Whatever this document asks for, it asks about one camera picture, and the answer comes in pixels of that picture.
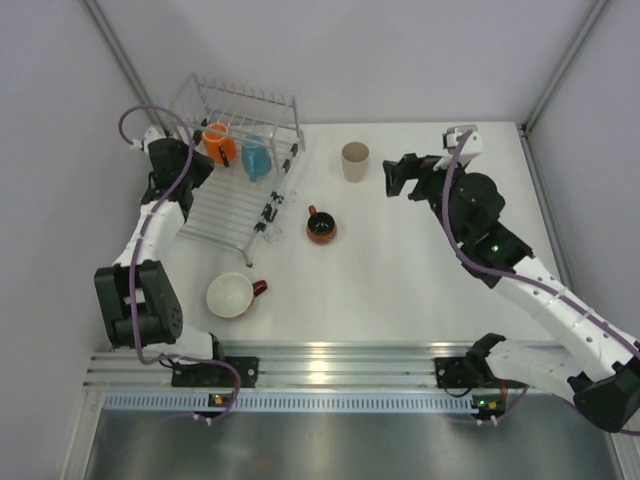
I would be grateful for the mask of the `beige handleless cup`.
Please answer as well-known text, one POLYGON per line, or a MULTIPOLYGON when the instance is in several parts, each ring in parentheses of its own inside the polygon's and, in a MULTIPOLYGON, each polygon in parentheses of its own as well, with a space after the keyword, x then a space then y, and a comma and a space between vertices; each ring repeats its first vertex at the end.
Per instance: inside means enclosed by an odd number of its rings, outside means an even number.
POLYGON ((366 174, 370 150, 362 142, 349 142, 341 150, 342 168, 345 179, 351 183, 357 183, 364 179, 366 174))

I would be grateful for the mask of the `orange mug black handle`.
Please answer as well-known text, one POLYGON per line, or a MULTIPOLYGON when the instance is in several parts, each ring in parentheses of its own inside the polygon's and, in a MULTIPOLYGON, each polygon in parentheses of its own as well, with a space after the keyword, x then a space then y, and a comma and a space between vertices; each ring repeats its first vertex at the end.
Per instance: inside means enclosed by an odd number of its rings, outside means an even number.
POLYGON ((210 123, 202 131, 202 142, 215 165, 228 168, 238 155, 235 140, 228 127, 222 123, 210 123))

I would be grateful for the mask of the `blue mug white interior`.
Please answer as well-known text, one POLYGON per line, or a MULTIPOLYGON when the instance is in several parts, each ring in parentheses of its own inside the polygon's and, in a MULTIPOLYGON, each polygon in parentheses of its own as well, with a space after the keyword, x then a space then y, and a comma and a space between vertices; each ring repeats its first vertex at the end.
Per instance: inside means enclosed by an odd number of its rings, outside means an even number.
POLYGON ((266 144, 258 135, 247 135, 242 142, 242 165, 251 182, 271 171, 271 158, 266 144))

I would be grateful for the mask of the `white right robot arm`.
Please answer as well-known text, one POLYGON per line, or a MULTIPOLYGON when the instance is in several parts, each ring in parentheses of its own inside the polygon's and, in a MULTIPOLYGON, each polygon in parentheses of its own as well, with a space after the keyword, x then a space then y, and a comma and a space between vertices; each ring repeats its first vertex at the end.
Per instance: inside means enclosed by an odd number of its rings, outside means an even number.
POLYGON ((639 410, 639 340, 564 286, 531 247, 502 225, 505 200, 495 182, 439 158, 406 154, 382 164, 389 197, 415 181, 412 201, 425 201, 463 267, 516 304, 564 348, 554 354, 490 333, 466 354, 480 385, 512 380, 569 403, 594 426, 624 433, 639 410))

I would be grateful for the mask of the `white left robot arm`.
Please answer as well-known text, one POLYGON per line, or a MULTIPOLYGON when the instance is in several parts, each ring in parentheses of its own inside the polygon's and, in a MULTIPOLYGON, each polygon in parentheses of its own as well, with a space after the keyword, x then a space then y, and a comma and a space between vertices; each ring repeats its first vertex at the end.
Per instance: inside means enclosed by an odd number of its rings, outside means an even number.
POLYGON ((164 265, 212 163, 157 126, 132 146, 152 166, 139 220, 123 252, 94 274, 111 346, 133 350, 145 366, 170 368, 176 387, 254 387, 257 358, 228 357, 214 334, 187 325, 164 265))

